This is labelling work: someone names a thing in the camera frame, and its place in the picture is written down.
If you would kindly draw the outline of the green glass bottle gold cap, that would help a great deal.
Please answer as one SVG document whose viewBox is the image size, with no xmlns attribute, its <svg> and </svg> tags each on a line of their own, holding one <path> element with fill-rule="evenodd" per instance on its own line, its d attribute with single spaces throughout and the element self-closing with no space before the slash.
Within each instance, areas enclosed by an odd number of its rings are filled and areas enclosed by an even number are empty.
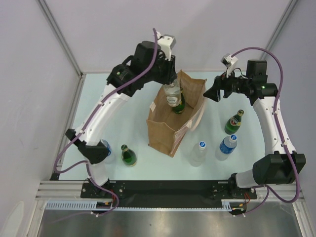
<svg viewBox="0 0 316 237">
<path fill-rule="evenodd" d="M 186 102 L 185 102 L 185 98 L 184 98 L 184 95 L 183 95 L 183 89 L 180 88 L 180 93 L 181 93 L 181 101 L 180 103 L 176 106 L 176 107 L 173 107 L 172 108 L 172 111 L 176 114 L 181 114 L 183 113 L 184 109 L 185 109 L 185 105 L 186 105 Z"/>
</svg>

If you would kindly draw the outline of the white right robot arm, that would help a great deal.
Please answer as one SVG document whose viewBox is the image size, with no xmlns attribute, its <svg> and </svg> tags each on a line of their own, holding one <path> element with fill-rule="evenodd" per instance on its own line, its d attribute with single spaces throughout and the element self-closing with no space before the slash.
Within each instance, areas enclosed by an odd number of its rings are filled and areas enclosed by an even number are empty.
<svg viewBox="0 0 316 237">
<path fill-rule="evenodd" d="M 279 200 L 286 202 L 273 188 L 272 184 L 296 184 L 295 196 L 289 203 L 299 198 L 300 182 L 298 174 L 306 164 L 304 154 L 296 152 L 287 134 L 281 110 L 279 93 L 280 86 L 267 82 L 267 75 L 253 74 L 246 78 L 229 76 L 223 73 L 216 76 L 204 97 L 215 102 L 220 101 L 220 92 L 224 98 L 232 93 L 244 94 L 250 101 L 262 129 L 265 144 L 265 156 L 255 162 L 249 171 L 232 175 L 234 182 L 228 185 L 228 193 L 239 198 L 246 188 L 267 187 Z"/>
</svg>

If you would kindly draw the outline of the clear plastic bottle blue cap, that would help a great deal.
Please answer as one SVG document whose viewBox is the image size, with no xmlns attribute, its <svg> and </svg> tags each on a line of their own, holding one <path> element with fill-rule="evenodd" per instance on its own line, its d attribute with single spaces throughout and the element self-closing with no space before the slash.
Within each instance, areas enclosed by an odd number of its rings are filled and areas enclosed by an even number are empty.
<svg viewBox="0 0 316 237">
<path fill-rule="evenodd" d="M 192 153 L 189 157 L 189 163 L 193 167 L 201 166 L 206 158 L 207 146 L 204 141 L 200 141 L 193 146 Z"/>
</svg>

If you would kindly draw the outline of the blue label water bottle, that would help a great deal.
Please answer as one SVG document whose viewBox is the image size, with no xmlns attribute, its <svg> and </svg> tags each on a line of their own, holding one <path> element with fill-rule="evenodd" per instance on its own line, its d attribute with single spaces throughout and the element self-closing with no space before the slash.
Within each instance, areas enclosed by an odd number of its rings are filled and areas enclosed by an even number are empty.
<svg viewBox="0 0 316 237">
<path fill-rule="evenodd" d="M 215 152 L 215 157 L 219 161 L 224 161 L 229 157 L 229 155 L 235 150 L 236 147 L 237 136 L 235 134 L 226 136 L 217 148 Z"/>
<path fill-rule="evenodd" d="M 115 155 L 114 155 L 114 153 L 112 151 L 112 148 L 111 148 L 110 144 L 106 140 L 102 139 L 101 142 L 107 148 L 107 151 L 108 151 L 107 157 L 105 158 L 104 162 L 106 164 L 110 164 L 110 163 L 112 163 L 114 161 Z"/>
</svg>

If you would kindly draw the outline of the green bottle red label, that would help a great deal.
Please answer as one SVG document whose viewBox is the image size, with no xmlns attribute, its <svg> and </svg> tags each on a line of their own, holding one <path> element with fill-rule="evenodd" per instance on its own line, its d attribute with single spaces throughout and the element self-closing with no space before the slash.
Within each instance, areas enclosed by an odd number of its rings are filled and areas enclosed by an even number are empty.
<svg viewBox="0 0 316 237">
<path fill-rule="evenodd" d="M 227 121 L 224 128 L 226 134 L 232 135 L 239 130 L 243 115 L 244 110 L 238 110 L 238 112 Z"/>
</svg>

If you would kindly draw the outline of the clear glass bottle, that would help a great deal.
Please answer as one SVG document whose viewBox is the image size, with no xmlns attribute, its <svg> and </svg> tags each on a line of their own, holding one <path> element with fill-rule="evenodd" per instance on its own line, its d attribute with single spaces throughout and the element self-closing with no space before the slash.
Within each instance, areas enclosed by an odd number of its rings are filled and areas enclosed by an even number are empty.
<svg viewBox="0 0 316 237">
<path fill-rule="evenodd" d="M 178 79 L 163 86 L 168 105 L 176 107 L 181 102 L 181 87 Z"/>
</svg>

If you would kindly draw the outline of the green perrier bottle front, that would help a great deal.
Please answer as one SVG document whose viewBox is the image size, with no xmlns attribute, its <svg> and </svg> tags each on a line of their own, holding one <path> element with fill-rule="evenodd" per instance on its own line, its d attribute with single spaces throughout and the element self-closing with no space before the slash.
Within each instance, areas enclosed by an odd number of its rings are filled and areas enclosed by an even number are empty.
<svg viewBox="0 0 316 237">
<path fill-rule="evenodd" d="M 121 159 L 126 166 L 134 166 L 137 162 L 137 156 L 127 145 L 121 146 Z"/>
</svg>

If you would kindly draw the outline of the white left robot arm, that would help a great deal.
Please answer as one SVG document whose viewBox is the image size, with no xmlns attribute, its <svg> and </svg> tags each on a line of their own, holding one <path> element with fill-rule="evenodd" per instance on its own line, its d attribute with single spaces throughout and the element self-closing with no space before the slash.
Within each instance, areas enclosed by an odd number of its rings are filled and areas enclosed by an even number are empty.
<svg viewBox="0 0 316 237">
<path fill-rule="evenodd" d="M 93 183 L 92 192 L 102 198 L 108 194 L 109 178 L 105 172 L 105 160 L 109 148 L 101 140 L 103 131 L 113 115 L 137 90 L 148 82 L 171 84 L 176 78 L 175 56 L 172 55 L 174 42 L 170 37 L 157 42 L 143 41 L 136 46 L 133 55 L 115 66 L 107 78 L 106 89 L 95 104 L 87 119 L 76 129 L 67 129 L 69 139 L 66 145 L 74 144 L 84 156 L 82 163 L 87 166 L 88 178 Z"/>
</svg>

